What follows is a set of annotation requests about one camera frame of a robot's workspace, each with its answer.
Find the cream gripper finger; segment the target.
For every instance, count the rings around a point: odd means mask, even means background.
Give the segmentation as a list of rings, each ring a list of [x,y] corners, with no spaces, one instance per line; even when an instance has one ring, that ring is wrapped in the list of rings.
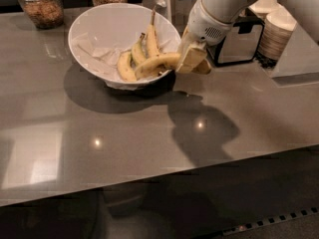
[[[185,28],[181,35],[180,43],[179,43],[177,51],[180,54],[183,54],[186,51],[187,47],[188,47],[188,28]]]
[[[183,42],[178,48],[180,58],[178,60],[176,71],[178,73],[190,73],[206,58],[205,42]]]

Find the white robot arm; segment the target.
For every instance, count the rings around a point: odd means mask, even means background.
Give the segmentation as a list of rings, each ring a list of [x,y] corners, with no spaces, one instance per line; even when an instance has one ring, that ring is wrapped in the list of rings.
[[[239,14],[258,0],[196,0],[179,44],[180,63],[192,43],[219,44]],[[311,37],[319,42],[319,0],[277,0]]]

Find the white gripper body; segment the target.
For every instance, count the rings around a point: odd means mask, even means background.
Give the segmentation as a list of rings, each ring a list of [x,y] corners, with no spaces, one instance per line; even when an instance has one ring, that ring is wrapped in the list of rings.
[[[196,41],[220,43],[233,24],[231,0],[197,0],[190,10],[187,30]]]

